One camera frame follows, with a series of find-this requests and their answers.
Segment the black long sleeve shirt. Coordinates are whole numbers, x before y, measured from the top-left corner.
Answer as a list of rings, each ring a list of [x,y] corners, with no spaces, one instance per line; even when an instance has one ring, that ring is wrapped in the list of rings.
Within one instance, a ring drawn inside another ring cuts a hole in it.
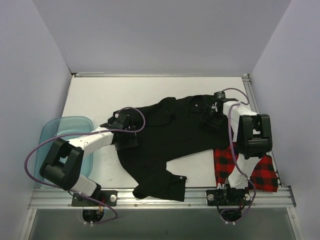
[[[137,199],[184,201],[187,178],[168,171],[167,162],[229,147],[226,130],[200,128],[203,97],[166,97],[154,105],[123,110],[140,130],[137,147],[116,150],[120,164],[138,183],[132,192]]]

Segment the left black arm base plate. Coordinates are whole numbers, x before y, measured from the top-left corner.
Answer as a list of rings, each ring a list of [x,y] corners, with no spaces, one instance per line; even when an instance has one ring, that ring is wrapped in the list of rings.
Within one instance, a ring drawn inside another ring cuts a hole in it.
[[[91,198],[100,201],[102,203],[107,204],[110,207],[114,207],[117,205],[118,192],[116,190],[101,190],[98,193],[94,193]],[[77,193],[73,193],[72,207],[99,207],[102,206],[100,203],[89,200],[80,196]]]

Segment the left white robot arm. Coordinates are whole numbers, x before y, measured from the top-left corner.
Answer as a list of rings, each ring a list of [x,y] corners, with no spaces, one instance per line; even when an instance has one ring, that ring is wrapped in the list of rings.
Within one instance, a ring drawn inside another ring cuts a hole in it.
[[[101,201],[101,186],[81,174],[83,159],[102,147],[115,145],[121,148],[138,145],[134,120],[128,114],[118,113],[112,123],[104,123],[92,132],[76,138],[53,141],[39,174],[66,191],[83,195],[90,206]]]

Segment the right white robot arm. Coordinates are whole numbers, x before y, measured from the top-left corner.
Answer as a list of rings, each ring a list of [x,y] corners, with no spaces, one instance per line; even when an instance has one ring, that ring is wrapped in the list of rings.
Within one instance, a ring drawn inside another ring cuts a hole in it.
[[[225,91],[215,92],[205,102],[200,125],[215,131],[226,130],[234,168],[227,177],[230,186],[222,191],[222,200],[232,205],[240,198],[238,190],[248,187],[259,161],[272,150],[270,116],[249,108],[247,102],[227,98]]]

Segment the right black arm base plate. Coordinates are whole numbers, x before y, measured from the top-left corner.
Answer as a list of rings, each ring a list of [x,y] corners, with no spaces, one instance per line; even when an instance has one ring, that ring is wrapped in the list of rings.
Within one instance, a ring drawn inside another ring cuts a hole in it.
[[[236,189],[227,184],[224,188],[206,190],[208,206],[248,206],[251,196],[247,187]]]

